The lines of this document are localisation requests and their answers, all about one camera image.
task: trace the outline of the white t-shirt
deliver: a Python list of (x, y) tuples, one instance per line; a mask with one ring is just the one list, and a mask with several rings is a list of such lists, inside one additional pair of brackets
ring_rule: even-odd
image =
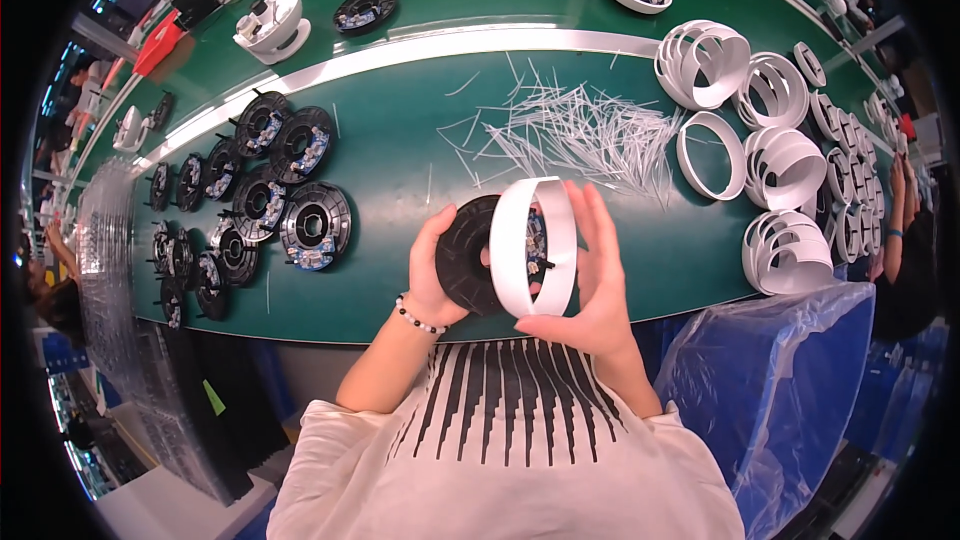
[(272, 540), (743, 538), (713, 455), (641, 419), (593, 359), (534, 339), (438, 345), (390, 415), (314, 401)]

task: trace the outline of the green workbench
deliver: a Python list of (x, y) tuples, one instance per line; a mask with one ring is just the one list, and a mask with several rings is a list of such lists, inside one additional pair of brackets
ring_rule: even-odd
[[(167, 62), (135, 88), (120, 112), (129, 104), (149, 110), (156, 106), (162, 91), (169, 90), (176, 94), (168, 127), (173, 129), (214, 97), (262, 75), (267, 67), (232, 39), (234, 24), (247, 11), (249, 2), (237, 0), (222, 8), (185, 37)], [(669, 9), (655, 17), (633, 13), (613, 0), (400, 0), (389, 26), (349, 41), (330, 24), (341, 2), (303, 0), (303, 17), (313, 24), (311, 36), (297, 54), (274, 66), (274, 72), (286, 76), (330, 59), (335, 50), (337, 55), (362, 50), (364, 44), (386, 38), (391, 30), (453, 28), (496, 18), (509, 22), (527, 18), (561, 29), (654, 39), (663, 38), (683, 22), (711, 19), (746, 36), (753, 52), (787, 54), (801, 40), (822, 60), (839, 52), (832, 38), (784, 0), (674, 0)], [(527, 57), (541, 72), (554, 68), (560, 85), (570, 87), (586, 81), (610, 96), (620, 95), (638, 103), (659, 101), (657, 106), (668, 113), (674, 108), (654, 77), (649, 59), (621, 56), (610, 68), (611, 56), (596, 53), (531, 51), (512, 56), (518, 69), (529, 68)], [(444, 96), (476, 72), (480, 74), (465, 90)], [(491, 52), (379, 68), (292, 94), (290, 100), (296, 108), (318, 105), (332, 113), (336, 104), (341, 138), (330, 158), (319, 166), (316, 177), (337, 184), (349, 197), (354, 227), (346, 257), (329, 271), (304, 272), (283, 263), (286, 256), (278, 238), (268, 240), (261, 245), (256, 279), (249, 287), (232, 291), (230, 316), (222, 322), (198, 319), (199, 309), (191, 297), (186, 325), (289, 341), (369, 342), (397, 293), (406, 290), (407, 252), (424, 219), (447, 202), (463, 204), (477, 196), (501, 192), (521, 177), (514, 171), (482, 189), (472, 187), (454, 150), (435, 131), (436, 127), (472, 116), (477, 106), (501, 104), (515, 85), (504, 54)], [(856, 63), (848, 62), (832, 71), (825, 90), (837, 106), (866, 122), (862, 102), (874, 87)], [(720, 114), (742, 137), (746, 136), (747, 130), (729, 104)], [(496, 118), (487, 119), (486, 114), (484, 121), (500, 124)], [(206, 155), (210, 151), (216, 141), (213, 132), (231, 131), (227, 125), (211, 130), (166, 159), (179, 168), (189, 152)], [(160, 136), (151, 138), (141, 154), (162, 140)], [(742, 274), (739, 247), (743, 230), (760, 209), (745, 195), (728, 203), (715, 203), (696, 194), (680, 174), (673, 146), (671, 141), (668, 154), (675, 183), (666, 210), (655, 200), (603, 190), (619, 232), (630, 318), (634, 320), (696, 310), (753, 293)], [(720, 180), (729, 170), (722, 147), (698, 145), (696, 151), (698, 173), (705, 172), (708, 183), (722, 184)], [(491, 169), (478, 168), (480, 179), (498, 173), (497, 167), (506, 169), (499, 163), (484, 162), (483, 167)], [(92, 162), (87, 175), (92, 174), (91, 168), (95, 169)], [(162, 217), (208, 235), (217, 222), (216, 214), (226, 205), (205, 201), (193, 213), (173, 207), (162, 214), (153, 213), (141, 204), (147, 199), (148, 187), (145, 180), (138, 182), (133, 240), (135, 310), (138, 317), (162, 320), (160, 307), (153, 304), (159, 298), (160, 284), (153, 266), (146, 262), (154, 228), (151, 222)], [(450, 330), (446, 339), (515, 336), (513, 323), (506, 314), (471, 316)]]

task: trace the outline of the stacked plastic trays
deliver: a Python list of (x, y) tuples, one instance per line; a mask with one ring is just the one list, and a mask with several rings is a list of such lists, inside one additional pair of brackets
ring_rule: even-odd
[(101, 165), (79, 197), (75, 236), (87, 354), (125, 399), (143, 378), (131, 342), (135, 182), (128, 162)]
[(239, 498), (238, 492), (235, 488), (231, 492), (217, 474), (197, 436), (164, 338), (156, 326), (134, 317), (131, 246), (136, 181), (128, 162), (111, 159), (79, 198), (77, 262), (87, 354), (123, 400), (137, 406), (160, 463), (227, 506)]
[(142, 393), (133, 402), (157, 460), (181, 480), (228, 506), (237, 498), (215, 471), (187, 415), (171, 368), (166, 340), (157, 324), (137, 321), (135, 345), (142, 365)]

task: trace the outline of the blue plastic bag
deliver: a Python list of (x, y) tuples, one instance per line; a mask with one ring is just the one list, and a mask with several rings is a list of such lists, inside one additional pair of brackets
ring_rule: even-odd
[(707, 308), (663, 358), (654, 389), (713, 452), (747, 538), (776, 534), (839, 448), (866, 364), (876, 290), (837, 282)]

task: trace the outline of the bracelet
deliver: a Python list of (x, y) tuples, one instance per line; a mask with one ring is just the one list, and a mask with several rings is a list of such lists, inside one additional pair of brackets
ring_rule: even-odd
[(405, 318), (410, 323), (414, 324), (414, 326), (416, 326), (420, 330), (424, 330), (425, 332), (429, 332), (430, 334), (437, 334), (437, 335), (444, 334), (447, 330), (450, 330), (449, 325), (440, 326), (438, 328), (431, 325), (427, 325), (426, 323), (421, 322), (420, 319), (415, 318), (413, 315), (407, 312), (407, 309), (403, 307), (403, 294), (400, 294), (399, 296), (396, 297), (396, 308), (398, 311), (400, 311), (400, 314), (403, 316), (403, 318)]

